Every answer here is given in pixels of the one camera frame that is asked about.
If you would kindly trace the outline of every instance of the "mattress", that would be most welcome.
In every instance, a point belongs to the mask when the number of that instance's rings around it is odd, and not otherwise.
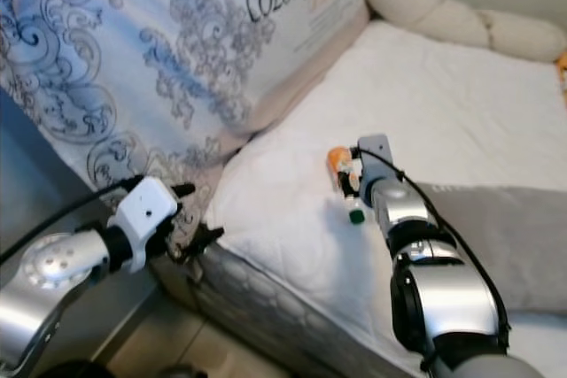
[[[226,235],[201,260],[201,297],[224,298],[219,314],[235,309],[229,326],[248,321],[338,374],[421,376],[419,357],[392,333],[384,238],[372,220],[348,223],[324,164],[330,147],[375,133],[388,135],[414,180],[567,191],[567,112],[553,66],[375,22],[227,165],[206,213]],[[567,376],[566,319],[514,314],[512,326],[511,354]]]

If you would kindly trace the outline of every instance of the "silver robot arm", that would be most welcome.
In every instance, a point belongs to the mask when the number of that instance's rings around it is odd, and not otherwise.
[[[120,269],[135,273],[148,256],[163,254],[178,203],[159,179],[145,177],[106,229],[47,235],[33,243],[0,291],[0,377],[29,376],[63,311],[89,287]]]
[[[423,371],[436,378],[542,378],[507,355],[493,292],[454,237],[411,185],[368,152],[392,163],[387,138],[364,137],[353,153],[362,162],[360,196],[374,209],[392,257],[398,341],[420,353]]]

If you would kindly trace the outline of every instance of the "white bedsheet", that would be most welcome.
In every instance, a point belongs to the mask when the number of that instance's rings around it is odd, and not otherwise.
[[[230,161],[206,214],[226,250],[260,268],[395,365],[391,261],[372,220],[350,225],[329,148],[386,133],[415,180],[567,190],[567,111],[551,65],[371,24],[278,127]],[[511,352],[567,376],[567,320],[513,316]]]

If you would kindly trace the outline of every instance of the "tile floor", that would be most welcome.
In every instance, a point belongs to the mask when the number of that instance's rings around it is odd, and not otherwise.
[[[117,378],[153,377],[160,369],[192,364],[209,378],[290,378],[211,322],[161,298],[107,364]]]

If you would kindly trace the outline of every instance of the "black cable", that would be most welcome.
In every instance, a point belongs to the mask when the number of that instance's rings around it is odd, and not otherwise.
[[[10,259],[14,254],[16,254],[23,247],[25,247],[26,245],[31,243],[34,240],[34,238],[36,236],[38,236],[41,232],[43,232],[49,226],[53,225],[57,221],[61,220],[65,216],[67,216],[67,214],[69,214],[70,212],[72,212],[72,211],[76,210],[77,208],[82,207],[85,204],[88,204],[88,203],[100,198],[101,196],[106,195],[109,192],[112,192],[112,191],[114,191],[118,188],[124,188],[126,191],[129,192],[142,179],[143,179],[143,176],[137,175],[137,176],[131,177],[129,179],[117,181],[116,183],[113,183],[112,185],[110,185],[106,188],[103,188],[101,190],[98,190],[97,192],[93,192],[91,194],[88,194],[88,195],[84,196],[83,198],[80,198],[76,201],[73,201],[71,204],[63,207],[61,210],[59,210],[58,212],[56,212],[55,214],[50,216],[48,219],[41,222],[35,228],[31,229],[25,235],[23,235],[14,245],[12,245],[10,248],[8,248],[5,252],[1,253],[0,254],[0,266],[3,265],[6,261],[8,261],[8,259]]]
[[[438,210],[435,208],[435,205],[433,204],[431,199],[423,192],[423,190],[419,187],[417,183],[415,183],[409,177],[406,176],[403,170],[400,170],[392,162],[376,154],[375,152],[372,152],[371,150],[365,150],[363,148],[358,148],[358,147],[354,149],[360,153],[370,155],[371,157],[381,161],[396,173],[398,179],[400,179],[401,181],[405,180],[409,184],[409,186],[411,186],[412,189],[415,190],[421,198],[423,198],[427,208],[431,211],[431,214],[435,217],[435,220],[438,222],[439,226],[447,230],[458,241],[459,245],[461,245],[462,249],[464,250],[466,255],[470,258],[470,261],[472,262],[474,267],[478,270],[478,273],[480,274],[482,279],[485,281],[486,286],[488,287],[490,293],[494,298],[494,302],[496,303],[496,310],[498,311],[499,343],[501,347],[507,349],[509,347],[509,331],[511,330],[511,326],[509,325],[506,306],[504,305],[504,301],[502,300],[502,297],[498,292],[498,289],[496,288],[496,285],[494,284],[490,275],[482,266],[482,263],[480,263],[480,260],[478,260],[477,256],[472,251],[470,246],[466,243],[466,241],[461,236],[461,234],[459,234],[456,231],[456,229],[447,220],[445,220],[443,216],[441,216],[441,214],[439,214]]]

